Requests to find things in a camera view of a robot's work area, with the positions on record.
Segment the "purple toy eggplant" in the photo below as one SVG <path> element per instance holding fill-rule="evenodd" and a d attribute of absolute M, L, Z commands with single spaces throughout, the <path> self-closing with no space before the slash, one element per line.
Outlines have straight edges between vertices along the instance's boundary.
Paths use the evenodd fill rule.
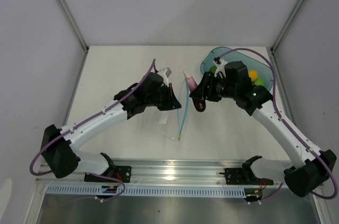
<path fill-rule="evenodd" d="M 189 87 L 190 91 L 189 97 L 192 99 L 195 109 L 198 112 L 204 112 L 206 110 L 206 102 L 199 92 L 198 84 L 196 83 L 194 77 L 191 74 L 189 74 L 186 70 L 183 71 L 183 74 L 185 81 Z"/>

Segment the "green toy bell pepper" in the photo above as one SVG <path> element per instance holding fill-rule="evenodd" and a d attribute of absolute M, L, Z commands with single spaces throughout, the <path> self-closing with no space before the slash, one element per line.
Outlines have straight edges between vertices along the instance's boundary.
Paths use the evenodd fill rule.
<path fill-rule="evenodd" d="M 212 67 L 209 69 L 209 72 L 215 73 L 216 70 L 217 70 L 217 67 L 216 67 L 216 66 L 212 66 Z"/>

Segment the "clear zip bag teal zipper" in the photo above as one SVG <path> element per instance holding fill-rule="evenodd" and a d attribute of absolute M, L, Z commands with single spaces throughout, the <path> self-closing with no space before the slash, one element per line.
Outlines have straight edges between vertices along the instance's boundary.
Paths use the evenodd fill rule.
<path fill-rule="evenodd" d="M 141 120 L 141 135 L 181 141 L 189 109 L 189 86 L 185 79 L 177 99 L 182 106 L 177 110 L 159 111 L 155 107 L 146 108 Z"/>

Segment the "green toy lime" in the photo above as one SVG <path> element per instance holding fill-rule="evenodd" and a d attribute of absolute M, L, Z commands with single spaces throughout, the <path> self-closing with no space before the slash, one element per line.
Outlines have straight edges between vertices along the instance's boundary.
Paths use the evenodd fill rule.
<path fill-rule="evenodd" d="M 261 86 L 264 86 L 264 79 L 258 77 L 258 78 L 256 79 L 256 81 L 254 82 L 254 84 L 255 84 L 255 85 L 261 85 Z"/>

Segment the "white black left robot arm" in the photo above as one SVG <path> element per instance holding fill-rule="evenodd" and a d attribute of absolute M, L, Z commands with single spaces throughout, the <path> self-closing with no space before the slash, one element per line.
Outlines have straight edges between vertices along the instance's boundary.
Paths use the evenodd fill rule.
<path fill-rule="evenodd" d="M 148 107 L 156 107 L 159 111 L 180 109 L 182 106 L 168 80 L 170 74 L 169 68 L 150 73 L 82 121 L 60 129 L 53 124 L 47 127 L 41 155 L 55 178 L 81 172 L 86 174 L 86 181 L 95 181 L 95 176 L 105 182 L 112 180 L 117 172 L 113 160 L 105 153 L 90 154 L 80 148 L 103 130 L 143 113 Z"/>

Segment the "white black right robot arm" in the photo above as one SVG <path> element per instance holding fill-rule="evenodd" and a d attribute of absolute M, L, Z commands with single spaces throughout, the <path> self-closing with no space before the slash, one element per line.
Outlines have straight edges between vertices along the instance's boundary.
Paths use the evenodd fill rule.
<path fill-rule="evenodd" d="M 314 192 L 328 179 L 334 185 L 330 199 L 338 195 L 338 184 L 332 173 L 337 157 L 332 150 L 321 150 L 278 110 L 274 96 L 262 85 L 254 85 L 247 67 L 241 61 L 224 65 L 224 77 L 205 72 L 200 84 L 190 93 L 192 99 L 218 102 L 231 98 L 237 106 L 263 125 L 291 160 L 283 170 L 287 187 L 297 196 Z"/>

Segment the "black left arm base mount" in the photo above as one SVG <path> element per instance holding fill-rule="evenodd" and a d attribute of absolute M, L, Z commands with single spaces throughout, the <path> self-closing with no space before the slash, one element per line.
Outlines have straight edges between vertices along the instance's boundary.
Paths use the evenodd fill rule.
<path fill-rule="evenodd" d="M 124 183 L 129 183 L 131 179 L 131 166 L 117 166 L 114 161 L 106 154 L 100 153 L 100 155 L 105 159 L 108 164 L 108 168 L 104 170 L 101 176 L 105 176 L 105 178 L 100 178 L 97 175 L 93 174 L 85 174 L 84 181 L 85 182 L 109 182 L 112 183 L 113 181 L 110 178 L 115 178 L 120 180 Z"/>

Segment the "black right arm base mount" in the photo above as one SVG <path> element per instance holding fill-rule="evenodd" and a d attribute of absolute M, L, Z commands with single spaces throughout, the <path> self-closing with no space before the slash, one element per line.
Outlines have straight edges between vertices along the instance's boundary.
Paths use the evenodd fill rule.
<path fill-rule="evenodd" d="M 219 174 L 224 176 L 227 185 L 261 185 L 262 182 L 264 185 L 273 185 L 273 180 L 258 178 L 252 172 L 251 165 L 258 159 L 262 159 L 262 156 L 256 155 L 246 160 L 241 167 L 224 168 L 224 171 Z"/>

